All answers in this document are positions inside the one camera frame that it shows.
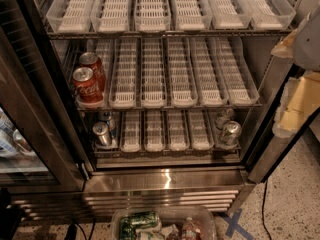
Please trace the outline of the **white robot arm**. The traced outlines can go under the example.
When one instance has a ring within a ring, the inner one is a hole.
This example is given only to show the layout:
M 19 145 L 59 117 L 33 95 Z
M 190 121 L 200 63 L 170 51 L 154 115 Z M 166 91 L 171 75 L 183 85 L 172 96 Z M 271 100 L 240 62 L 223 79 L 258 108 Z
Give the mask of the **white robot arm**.
M 271 51 L 305 70 L 298 79 L 289 78 L 277 108 L 273 134 L 289 138 L 320 107 L 320 7 L 316 6 L 286 38 Z

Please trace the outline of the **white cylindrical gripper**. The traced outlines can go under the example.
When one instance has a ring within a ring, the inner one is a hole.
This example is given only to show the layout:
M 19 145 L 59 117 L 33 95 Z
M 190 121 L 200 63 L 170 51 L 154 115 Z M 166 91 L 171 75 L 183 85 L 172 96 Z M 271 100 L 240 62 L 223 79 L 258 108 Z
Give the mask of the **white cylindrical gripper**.
M 293 58 L 297 30 L 278 42 L 273 56 Z M 285 84 L 272 132 L 276 137 L 289 138 L 296 134 L 307 119 L 320 107 L 320 72 L 306 71 L 298 79 L 290 77 Z

